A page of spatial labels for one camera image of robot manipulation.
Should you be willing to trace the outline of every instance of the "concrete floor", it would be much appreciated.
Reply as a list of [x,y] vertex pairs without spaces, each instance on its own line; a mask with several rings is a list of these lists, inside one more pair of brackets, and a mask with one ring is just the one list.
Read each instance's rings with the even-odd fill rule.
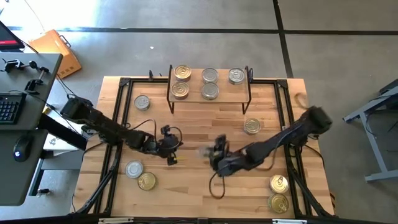
[[[277,27],[272,0],[28,2],[46,29],[78,26]],[[63,13],[60,13],[59,5],[65,6]],[[286,29],[398,29],[395,22],[398,2],[393,0],[279,0],[279,5]],[[22,20],[16,14],[23,14],[28,19]],[[15,33],[25,40],[34,38],[41,29],[23,1],[7,4],[0,19],[8,26],[24,27],[24,31]],[[155,74],[166,74],[170,63],[220,68],[249,65],[254,69],[255,77],[286,77],[276,34],[61,34],[70,41],[83,65],[83,70],[66,78],[65,83],[76,94],[94,103],[103,76],[146,75],[149,69]],[[336,214],[343,218],[398,222],[398,178],[365,183],[365,175],[379,172],[370,144],[359,123],[345,124],[341,120],[398,77],[396,38],[376,35],[286,37],[294,77],[305,79],[311,104],[323,106],[335,121],[332,129],[321,137],[320,148],[325,158],[329,188],[336,195]],[[49,102],[61,105],[66,101],[63,96],[57,83]],[[382,121],[375,117],[371,124],[380,126],[380,133],[385,133],[386,126],[381,125]],[[383,137],[396,136],[397,132],[394,129]],[[383,144],[383,154],[391,169],[398,168],[398,153],[386,151],[394,150],[389,146],[396,148],[397,139],[379,141],[389,143]],[[75,184],[65,183],[75,183],[77,176],[77,172],[46,172],[42,187],[52,189],[54,194],[28,197],[21,207],[1,207],[0,219],[68,213]]]

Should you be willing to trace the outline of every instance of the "gray desk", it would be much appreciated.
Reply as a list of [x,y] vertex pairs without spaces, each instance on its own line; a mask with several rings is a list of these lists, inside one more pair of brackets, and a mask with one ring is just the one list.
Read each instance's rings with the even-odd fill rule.
[[[44,76],[44,84],[37,88],[37,91],[40,93],[37,96],[47,101],[62,60],[61,54],[0,53],[0,58],[4,58],[5,60],[19,59],[24,64],[28,64],[30,60],[34,60],[38,66],[48,68],[50,72]],[[38,78],[39,75],[39,72],[31,68],[25,68],[24,71],[13,70],[8,74],[1,72],[0,91],[24,91],[26,83],[31,79]],[[43,108],[43,101],[27,95],[17,124],[0,126],[0,142],[2,146],[0,150],[0,205],[21,205],[25,201],[48,133],[43,129],[35,129],[42,115]],[[30,156],[25,162],[16,162],[12,156],[13,147],[17,139],[28,131],[34,135]]]

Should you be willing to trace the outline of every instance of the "tin can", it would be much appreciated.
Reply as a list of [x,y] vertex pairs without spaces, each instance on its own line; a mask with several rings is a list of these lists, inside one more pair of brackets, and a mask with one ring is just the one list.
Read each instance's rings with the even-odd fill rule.
[[188,65],[179,65],[174,69],[177,80],[187,82],[191,79],[192,70]]
[[255,118],[249,118],[244,122],[243,131],[246,134],[256,134],[260,131],[260,121]]
[[134,105],[138,110],[145,111],[149,109],[150,101],[148,96],[140,95],[134,100]]
[[287,179],[282,175],[274,175],[269,181],[271,190],[277,194],[283,194],[289,189]]
[[234,85],[242,84],[244,81],[244,72],[240,68],[232,68],[228,72],[228,81]]
[[201,88],[201,95],[206,100],[214,100],[219,93],[218,86],[214,83],[207,83]]
[[201,79],[204,83],[216,83],[218,80],[218,72],[214,68],[206,68],[201,73]]
[[126,175],[130,178],[138,178],[141,174],[142,171],[144,170],[144,166],[140,161],[130,161],[126,165]]
[[142,190],[152,190],[156,184],[156,177],[151,172],[145,172],[138,178],[138,186]]
[[189,86],[185,82],[176,82],[172,85],[172,94],[178,100],[184,100],[188,97]]
[[268,206],[276,213],[285,213],[289,209],[289,201],[282,194],[274,194],[268,199]]

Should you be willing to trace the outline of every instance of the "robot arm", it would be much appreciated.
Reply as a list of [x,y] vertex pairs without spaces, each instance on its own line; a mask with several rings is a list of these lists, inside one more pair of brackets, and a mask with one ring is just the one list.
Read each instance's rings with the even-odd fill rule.
[[220,177],[229,176],[240,169],[257,167],[279,146],[303,146],[309,134],[322,134],[331,124],[331,119],[321,108],[312,106],[291,127],[264,142],[253,142],[234,152],[229,151],[226,136],[218,136],[215,146],[207,149],[207,155],[211,167]]
[[112,146],[124,141],[131,149],[167,158],[169,166],[177,163],[175,151],[182,145],[182,142],[176,135],[169,133],[171,127],[168,125],[161,129],[164,138],[156,142],[155,136],[152,134],[128,129],[112,121],[102,112],[94,109],[91,101],[78,96],[69,98],[61,110],[61,115],[74,123],[84,124],[83,131],[87,132],[89,129],[97,131],[99,138]]

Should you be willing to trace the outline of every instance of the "cardboard box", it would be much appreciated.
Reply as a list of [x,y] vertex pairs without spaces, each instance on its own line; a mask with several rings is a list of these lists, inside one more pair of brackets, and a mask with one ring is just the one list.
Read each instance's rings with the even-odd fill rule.
[[55,30],[47,31],[39,38],[30,40],[29,45],[40,53],[60,53],[63,55],[61,66],[58,69],[58,75],[61,78],[81,69],[79,61],[70,50],[69,42]]

